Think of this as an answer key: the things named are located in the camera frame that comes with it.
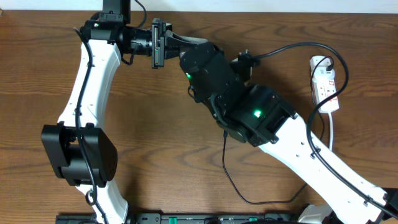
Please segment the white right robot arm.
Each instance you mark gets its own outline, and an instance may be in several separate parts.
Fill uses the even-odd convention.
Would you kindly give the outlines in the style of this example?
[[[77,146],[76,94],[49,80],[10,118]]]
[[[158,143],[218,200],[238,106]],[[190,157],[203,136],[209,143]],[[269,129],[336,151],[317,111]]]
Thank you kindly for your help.
[[[228,61],[215,44],[180,51],[188,92],[219,127],[281,161],[316,191],[341,223],[379,223],[397,217],[397,190],[378,187],[329,150],[291,105],[264,85],[250,84],[259,57]]]

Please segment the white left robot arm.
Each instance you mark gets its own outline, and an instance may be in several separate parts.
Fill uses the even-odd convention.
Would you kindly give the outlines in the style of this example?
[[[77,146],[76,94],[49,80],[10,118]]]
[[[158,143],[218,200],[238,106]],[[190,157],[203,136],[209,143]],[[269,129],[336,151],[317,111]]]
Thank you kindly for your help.
[[[115,181],[118,153],[104,132],[105,110],[114,74],[125,55],[145,55],[152,67],[202,43],[177,35],[172,25],[154,19],[150,29],[133,27],[131,3],[105,0],[103,9],[76,30],[81,60],[68,103],[55,125],[45,125],[41,140],[55,175],[76,187],[95,212],[93,223],[130,223],[129,205]]]

